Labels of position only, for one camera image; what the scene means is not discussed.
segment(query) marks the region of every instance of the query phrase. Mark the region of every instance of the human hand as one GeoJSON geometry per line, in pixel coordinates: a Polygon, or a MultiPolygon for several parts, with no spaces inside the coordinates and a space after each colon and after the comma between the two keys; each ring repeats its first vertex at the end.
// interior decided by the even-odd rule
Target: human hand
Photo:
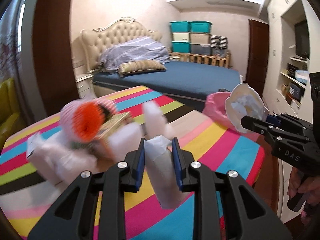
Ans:
{"type": "Polygon", "coordinates": [[[289,179],[289,188],[287,195],[289,198],[293,198],[296,193],[309,193],[307,198],[307,203],[312,206],[320,203],[320,176],[309,177],[301,185],[301,178],[298,174],[297,168],[292,168],[290,179],[289,179]]]}

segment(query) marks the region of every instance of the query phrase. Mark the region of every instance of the metal screw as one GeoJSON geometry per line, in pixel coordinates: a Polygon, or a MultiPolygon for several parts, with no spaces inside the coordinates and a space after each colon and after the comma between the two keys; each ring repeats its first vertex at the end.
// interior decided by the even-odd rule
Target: metal screw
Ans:
{"type": "Polygon", "coordinates": [[[81,172],[81,177],[84,179],[90,177],[90,171],[81,172]]]}
{"type": "Polygon", "coordinates": [[[200,162],[197,162],[197,161],[192,162],[192,163],[191,163],[191,167],[192,167],[192,168],[195,168],[195,169],[198,169],[198,168],[201,167],[201,163],[200,163],[200,162]]]}
{"type": "Polygon", "coordinates": [[[128,164],[126,162],[119,162],[117,166],[120,169],[124,169],[128,166],[128,164]]]}
{"type": "Polygon", "coordinates": [[[236,171],[228,171],[228,175],[232,178],[236,178],[239,174],[236,171]]]}

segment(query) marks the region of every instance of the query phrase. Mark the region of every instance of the blue bed sheet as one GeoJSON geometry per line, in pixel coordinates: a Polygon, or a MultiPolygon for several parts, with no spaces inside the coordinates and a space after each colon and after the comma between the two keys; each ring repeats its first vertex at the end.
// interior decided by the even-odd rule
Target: blue bed sheet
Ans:
{"type": "Polygon", "coordinates": [[[198,111],[203,110],[207,95],[222,88],[232,91],[240,83],[239,73],[233,69],[181,61],[164,65],[167,71],[124,77],[100,72],[94,75],[93,83],[116,91],[144,85],[198,111]]]}

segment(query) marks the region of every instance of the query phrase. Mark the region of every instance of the floor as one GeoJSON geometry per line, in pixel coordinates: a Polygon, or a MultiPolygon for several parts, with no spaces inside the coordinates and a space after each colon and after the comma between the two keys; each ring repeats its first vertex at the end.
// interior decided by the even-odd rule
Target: floor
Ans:
{"type": "MultiPolygon", "coordinates": [[[[278,192],[279,192],[279,167],[278,159],[271,155],[271,146],[260,136],[257,143],[265,150],[265,160],[262,164],[260,175],[253,188],[258,195],[270,206],[276,213],[278,207],[278,192]]],[[[290,230],[293,239],[303,231],[304,226],[301,223],[300,214],[294,219],[285,223],[290,230]]]]}

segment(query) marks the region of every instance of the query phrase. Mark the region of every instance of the cream upholstered headboard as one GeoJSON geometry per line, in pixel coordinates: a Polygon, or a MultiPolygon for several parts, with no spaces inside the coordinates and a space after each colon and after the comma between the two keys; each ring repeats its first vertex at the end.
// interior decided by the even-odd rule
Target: cream upholstered headboard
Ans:
{"type": "Polygon", "coordinates": [[[107,48],[143,36],[155,41],[160,41],[162,37],[160,32],[147,30],[131,17],[122,17],[104,28],[82,30],[80,41],[85,52],[87,72],[92,73],[98,68],[100,55],[107,48]]]}

